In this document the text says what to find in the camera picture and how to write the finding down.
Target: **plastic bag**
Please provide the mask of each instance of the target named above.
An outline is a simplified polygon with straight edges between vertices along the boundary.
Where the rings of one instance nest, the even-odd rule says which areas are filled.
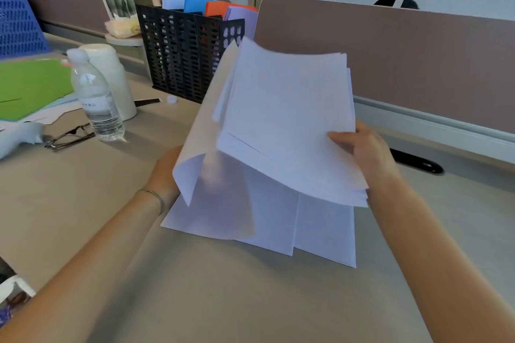
[[[116,38],[129,38],[141,33],[137,14],[130,18],[120,18],[114,14],[114,20],[106,22],[106,29]]]

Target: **blue basket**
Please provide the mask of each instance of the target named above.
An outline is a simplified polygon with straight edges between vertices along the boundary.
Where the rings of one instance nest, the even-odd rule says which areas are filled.
[[[29,2],[0,0],[0,60],[48,52]]]

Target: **black eyeglasses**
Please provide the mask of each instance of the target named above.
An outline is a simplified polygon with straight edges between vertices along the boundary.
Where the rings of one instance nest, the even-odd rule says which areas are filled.
[[[81,141],[90,139],[94,135],[95,133],[93,132],[93,127],[89,123],[79,125],[73,128],[71,131],[63,133],[61,136],[48,141],[45,144],[45,148],[57,151],[62,148],[66,148],[67,146],[72,146],[80,143]]]

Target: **desk surface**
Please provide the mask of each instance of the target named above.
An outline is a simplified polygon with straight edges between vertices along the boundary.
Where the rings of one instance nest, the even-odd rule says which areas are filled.
[[[130,78],[136,99],[166,96]],[[180,99],[139,108],[126,122],[127,143],[91,139],[60,152],[26,145],[0,162],[0,255],[40,289],[138,190],[155,160],[184,141],[198,107]],[[65,114],[47,133],[85,120],[80,110]],[[401,139],[390,144],[417,149]],[[515,305],[512,169],[425,153],[440,155],[432,158],[450,173],[402,168],[404,175]],[[161,219],[91,342],[431,341],[369,209],[356,209],[357,269],[299,250],[290,257],[175,232],[161,228]]]

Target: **green bracelet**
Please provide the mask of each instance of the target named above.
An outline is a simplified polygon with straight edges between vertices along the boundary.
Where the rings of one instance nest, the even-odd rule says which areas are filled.
[[[139,189],[138,191],[146,191],[147,193],[151,193],[154,197],[156,197],[159,200],[159,203],[161,204],[161,213],[159,213],[159,215],[164,213],[166,205],[163,201],[163,198],[159,197],[158,193],[155,193],[154,191],[147,190],[147,189]]]

